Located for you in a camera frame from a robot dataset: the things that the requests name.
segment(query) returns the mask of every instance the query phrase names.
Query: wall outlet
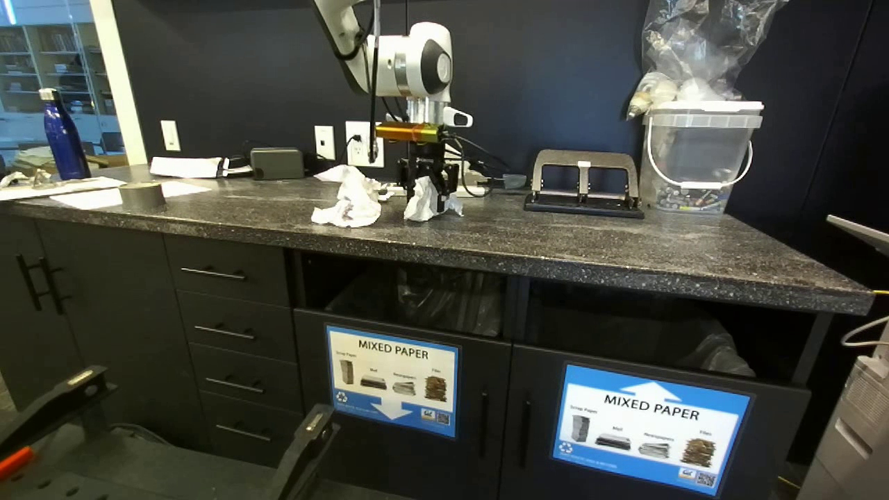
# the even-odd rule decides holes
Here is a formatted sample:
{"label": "wall outlet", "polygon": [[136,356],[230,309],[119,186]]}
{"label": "wall outlet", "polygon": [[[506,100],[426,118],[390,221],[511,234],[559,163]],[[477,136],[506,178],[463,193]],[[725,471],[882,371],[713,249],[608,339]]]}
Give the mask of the wall outlet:
{"label": "wall outlet", "polygon": [[379,139],[379,157],[369,161],[369,121],[351,118],[344,121],[344,161],[352,165],[383,165],[383,139]]}
{"label": "wall outlet", "polygon": [[319,161],[337,161],[337,134],[333,125],[313,125],[313,154]]}
{"label": "wall outlet", "polygon": [[177,142],[177,125],[174,118],[161,118],[161,142],[166,153],[180,153],[180,142]]}

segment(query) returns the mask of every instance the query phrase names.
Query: white bucket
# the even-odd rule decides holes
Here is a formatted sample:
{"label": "white bucket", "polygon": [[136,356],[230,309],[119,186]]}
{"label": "white bucket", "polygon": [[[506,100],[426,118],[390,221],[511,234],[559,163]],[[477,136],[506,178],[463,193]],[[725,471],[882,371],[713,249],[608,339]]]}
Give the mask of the white bucket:
{"label": "white bucket", "polygon": [[645,113],[641,207],[723,213],[752,165],[761,103],[670,103]]}

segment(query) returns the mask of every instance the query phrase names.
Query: countertop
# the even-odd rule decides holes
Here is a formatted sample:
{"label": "countertop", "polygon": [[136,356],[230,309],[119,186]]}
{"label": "countertop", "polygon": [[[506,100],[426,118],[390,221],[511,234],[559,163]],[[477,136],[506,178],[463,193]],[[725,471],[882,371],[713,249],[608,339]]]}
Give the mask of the countertop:
{"label": "countertop", "polygon": [[372,227],[344,229],[312,224],[312,207],[333,206],[337,193],[319,181],[204,181],[204,186],[208,192],[166,199],[154,211],[76,211],[52,199],[8,202],[0,211],[794,310],[865,317],[873,306],[873,295],[857,279],[733,215],[537,213],[522,211],[522,193],[493,192],[466,199],[463,215],[427,224],[404,221],[397,197]]}

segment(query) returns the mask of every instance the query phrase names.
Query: blue label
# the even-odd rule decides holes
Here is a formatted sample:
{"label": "blue label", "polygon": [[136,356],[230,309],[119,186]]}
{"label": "blue label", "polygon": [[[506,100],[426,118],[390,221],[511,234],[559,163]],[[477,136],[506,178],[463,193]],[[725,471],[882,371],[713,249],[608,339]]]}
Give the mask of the blue label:
{"label": "blue label", "polygon": [[327,325],[340,413],[456,438],[458,347]]}
{"label": "blue label", "polygon": [[569,364],[555,460],[716,497],[750,397]]}

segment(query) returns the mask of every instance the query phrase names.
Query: blue bottle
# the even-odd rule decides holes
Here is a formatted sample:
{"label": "blue bottle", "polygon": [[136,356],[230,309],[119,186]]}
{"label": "blue bottle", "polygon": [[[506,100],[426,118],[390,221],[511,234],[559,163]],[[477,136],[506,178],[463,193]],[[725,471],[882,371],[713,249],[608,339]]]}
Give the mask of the blue bottle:
{"label": "blue bottle", "polygon": [[40,89],[45,100],[45,131],[55,157],[61,181],[88,178],[88,163],[80,146],[80,134],[73,117],[63,111],[55,89]]}

